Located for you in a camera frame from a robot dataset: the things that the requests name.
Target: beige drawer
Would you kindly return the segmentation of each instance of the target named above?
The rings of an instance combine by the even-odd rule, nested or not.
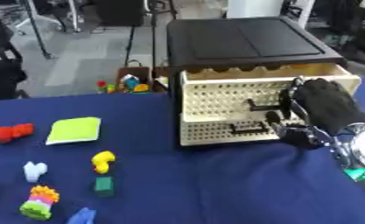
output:
[[[275,70],[256,67],[250,71],[231,68],[224,72],[212,69],[199,73],[183,72],[181,144],[277,139],[271,128],[264,123],[267,111],[251,111],[248,100],[257,106],[276,106],[279,92],[289,87],[293,79],[301,75],[306,79],[324,78],[337,81],[351,95],[361,84],[359,76],[352,75],[335,64],[282,66]],[[296,116],[292,119],[293,123],[301,123]],[[238,133],[236,130],[245,129],[257,132],[235,134]]]

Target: blue toy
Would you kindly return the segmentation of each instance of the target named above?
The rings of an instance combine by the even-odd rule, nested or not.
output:
[[[121,83],[125,84],[128,89],[133,90],[140,84],[140,80],[136,76],[127,74],[121,78]]]
[[[94,224],[95,216],[95,210],[90,210],[87,207],[83,207],[78,213],[70,217],[70,219],[67,221],[67,224]]]

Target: white toy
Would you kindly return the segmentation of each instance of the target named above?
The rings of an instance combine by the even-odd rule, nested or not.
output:
[[[34,164],[32,161],[29,161],[24,167],[25,178],[30,183],[38,182],[40,175],[45,174],[47,172],[47,165],[44,163]]]

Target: black lid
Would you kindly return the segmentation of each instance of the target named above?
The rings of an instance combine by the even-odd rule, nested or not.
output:
[[[167,26],[172,67],[255,67],[345,60],[285,17],[174,20]]]

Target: green block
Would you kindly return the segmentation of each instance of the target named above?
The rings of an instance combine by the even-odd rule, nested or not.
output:
[[[52,216],[49,210],[34,202],[25,202],[20,207],[20,211],[23,215],[39,221],[48,220]]]
[[[96,178],[95,192],[101,197],[114,195],[114,182],[111,177]]]

